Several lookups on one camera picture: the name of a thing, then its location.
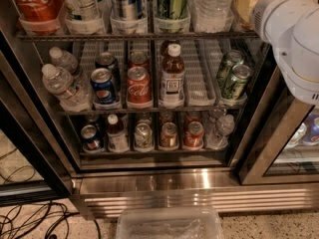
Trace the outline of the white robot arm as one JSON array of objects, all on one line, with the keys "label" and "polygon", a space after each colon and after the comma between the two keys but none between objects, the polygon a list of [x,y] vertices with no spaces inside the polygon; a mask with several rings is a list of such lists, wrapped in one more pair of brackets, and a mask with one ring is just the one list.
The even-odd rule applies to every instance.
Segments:
[{"label": "white robot arm", "polygon": [[291,94],[319,105],[318,0],[233,0],[239,18],[272,46]]}]

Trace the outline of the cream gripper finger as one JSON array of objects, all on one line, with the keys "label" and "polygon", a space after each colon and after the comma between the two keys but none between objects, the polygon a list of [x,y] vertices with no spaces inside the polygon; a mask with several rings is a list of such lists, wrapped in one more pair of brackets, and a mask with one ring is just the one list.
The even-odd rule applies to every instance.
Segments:
[{"label": "cream gripper finger", "polygon": [[239,26],[249,26],[254,6],[258,0],[233,0],[232,11],[235,23]]}]

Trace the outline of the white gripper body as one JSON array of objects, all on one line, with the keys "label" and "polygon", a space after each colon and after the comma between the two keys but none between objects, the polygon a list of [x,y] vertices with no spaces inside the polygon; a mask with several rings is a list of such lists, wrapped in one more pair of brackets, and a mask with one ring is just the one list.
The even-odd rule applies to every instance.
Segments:
[{"label": "white gripper body", "polygon": [[266,43],[274,45],[288,30],[302,45],[318,40],[318,0],[258,0],[251,20],[254,31]]}]

